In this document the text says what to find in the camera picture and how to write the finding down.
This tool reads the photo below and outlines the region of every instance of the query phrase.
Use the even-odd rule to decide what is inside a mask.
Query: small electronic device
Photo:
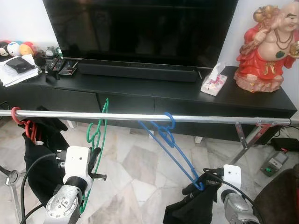
[[[48,66],[49,70],[53,70],[53,68],[55,67],[56,63],[58,62],[59,58],[55,57],[55,58],[46,58],[46,65]]]
[[[261,167],[261,171],[267,176],[272,176],[282,168],[282,165],[288,160],[288,158],[289,157],[285,153],[276,152],[273,156],[267,159],[266,162],[264,162]]]
[[[17,73],[23,73],[35,68],[34,65],[30,64],[28,61],[21,57],[16,57],[12,60],[9,60],[8,62],[6,62],[6,65],[16,70]]]
[[[77,64],[78,61],[76,60],[67,60],[63,69],[59,72],[59,75],[71,76],[77,69]]]
[[[55,67],[53,68],[53,71],[60,71],[62,69],[64,63],[65,63],[65,59],[60,58],[58,60],[58,62],[56,63]]]

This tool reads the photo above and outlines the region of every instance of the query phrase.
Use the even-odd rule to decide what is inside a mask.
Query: black cloth
[[[220,187],[219,182],[207,174],[199,177],[198,183],[205,185],[204,191],[191,184],[182,190],[186,196],[182,201],[165,209],[164,224],[210,224],[212,221],[213,200]]]
[[[278,174],[254,203],[266,224],[299,224],[299,164]]]
[[[69,145],[61,135],[60,131],[67,130],[57,118],[28,118],[35,122],[38,131],[42,132],[41,141],[44,145],[35,145],[26,134],[22,136],[25,140],[25,155],[26,170],[34,163],[35,160],[43,155],[55,153],[58,149],[66,150]],[[64,169],[58,168],[58,162],[55,157],[48,157],[38,162],[30,171],[28,175],[28,183],[33,193],[41,203],[48,201],[52,196],[57,185],[63,184],[63,177],[65,175]]]

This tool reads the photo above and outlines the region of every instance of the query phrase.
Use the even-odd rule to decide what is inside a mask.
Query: television
[[[212,68],[237,0],[43,0],[64,57]]]

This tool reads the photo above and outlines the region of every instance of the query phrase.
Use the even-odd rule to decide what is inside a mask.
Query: paper
[[[217,76],[223,71],[224,68],[225,64],[223,62],[217,63],[209,75],[209,79],[216,81]]]
[[[4,62],[0,62],[0,80],[5,87],[11,86],[11,85],[17,84],[21,81],[24,81],[26,79],[38,76],[37,68],[23,72],[23,73],[17,73],[16,70],[9,67],[8,65],[5,65],[6,62],[8,62],[16,57],[18,57],[18,56],[10,58]],[[24,55],[24,56],[22,56],[22,58],[25,59],[30,64],[35,65],[32,55]]]

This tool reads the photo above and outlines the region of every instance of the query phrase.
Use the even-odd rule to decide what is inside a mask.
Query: plush toy
[[[33,44],[31,42],[24,42],[20,45],[20,54],[21,55],[29,55],[31,54],[34,56],[34,51],[33,51]]]
[[[21,42],[15,41],[10,42],[7,46],[7,51],[11,56],[21,56],[20,54],[20,44]]]
[[[47,47],[47,50],[46,50],[46,56],[54,56],[55,55],[55,50],[54,50],[54,47]]]
[[[9,53],[7,51],[7,45],[8,45],[7,41],[0,42],[0,55],[1,56],[4,56],[4,57],[9,56]]]

